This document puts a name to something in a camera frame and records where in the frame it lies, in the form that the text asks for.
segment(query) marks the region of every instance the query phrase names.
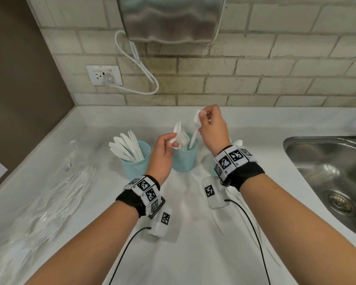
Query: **stainless steel sink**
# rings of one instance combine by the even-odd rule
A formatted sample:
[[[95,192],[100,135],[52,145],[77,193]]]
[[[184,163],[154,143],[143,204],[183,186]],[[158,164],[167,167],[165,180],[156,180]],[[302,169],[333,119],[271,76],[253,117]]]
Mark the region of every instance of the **stainless steel sink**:
[[[292,137],[284,149],[324,206],[356,233],[356,137]]]

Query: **sink drain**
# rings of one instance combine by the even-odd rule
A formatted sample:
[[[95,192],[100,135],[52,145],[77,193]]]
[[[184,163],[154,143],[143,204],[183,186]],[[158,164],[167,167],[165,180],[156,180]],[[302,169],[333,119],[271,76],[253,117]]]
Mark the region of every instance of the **sink drain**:
[[[327,195],[327,199],[332,208],[336,211],[344,215],[350,215],[353,212],[352,204],[345,197],[332,193]]]

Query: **brick wall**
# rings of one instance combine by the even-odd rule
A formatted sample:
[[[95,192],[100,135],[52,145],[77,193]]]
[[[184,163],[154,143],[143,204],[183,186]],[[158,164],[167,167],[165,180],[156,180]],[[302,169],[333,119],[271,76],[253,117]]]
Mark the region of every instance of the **brick wall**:
[[[90,84],[85,65],[119,65],[125,86],[149,88],[116,49],[116,0],[28,2],[80,105],[356,107],[356,0],[228,0],[212,45],[138,44],[152,96]]]

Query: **stainless steel dispenser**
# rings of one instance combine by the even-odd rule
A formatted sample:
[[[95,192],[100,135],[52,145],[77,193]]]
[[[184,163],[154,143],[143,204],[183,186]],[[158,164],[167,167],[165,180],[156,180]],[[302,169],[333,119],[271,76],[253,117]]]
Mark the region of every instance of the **stainless steel dispenser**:
[[[212,43],[225,0],[117,0],[130,41]]]

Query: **wall outlet plate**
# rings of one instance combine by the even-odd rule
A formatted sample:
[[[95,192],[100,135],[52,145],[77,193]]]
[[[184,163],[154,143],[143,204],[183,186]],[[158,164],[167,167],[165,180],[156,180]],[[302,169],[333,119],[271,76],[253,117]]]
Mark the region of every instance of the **wall outlet plate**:
[[[87,65],[86,69],[94,86],[105,86],[106,84],[123,85],[119,66]]]

